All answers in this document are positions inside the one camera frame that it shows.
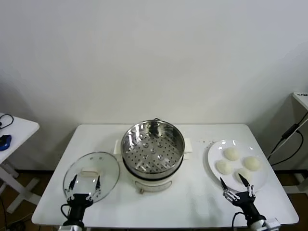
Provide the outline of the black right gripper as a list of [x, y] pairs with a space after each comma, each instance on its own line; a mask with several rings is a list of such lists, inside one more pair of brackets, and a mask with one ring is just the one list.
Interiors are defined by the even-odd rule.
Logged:
[[232, 204], [242, 210], [247, 223], [257, 222], [261, 220], [261, 215], [254, 205], [254, 201], [256, 198], [254, 186], [250, 185], [248, 180], [240, 173], [238, 173], [238, 176], [240, 177], [243, 185], [247, 188], [247, 192], [239, 192], [236, 194], [233, 193], [229, 190], [224, 180], [220, 178], [221, 186], [223, 188], [223, 196], [227, 200], [236, 200], [233, 201]]

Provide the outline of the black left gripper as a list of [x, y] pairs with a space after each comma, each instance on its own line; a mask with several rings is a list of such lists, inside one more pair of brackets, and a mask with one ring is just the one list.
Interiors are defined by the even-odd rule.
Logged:
[[77, 180], [77, 175], [70, 181], [68, 188], [64, 189], [66, 199], [69, 200], [67, 203], [70, 207], [67, 223], [68, 224], [83, 224], [82, 220], [84, 217], [85, 210], [93, 205], [93, 200], [98, 198], [101, 194], [101, 182], [100, 175], [94, 181], [95, 187], [89, 194], [75, 193], [73, 194], [74, 185]]

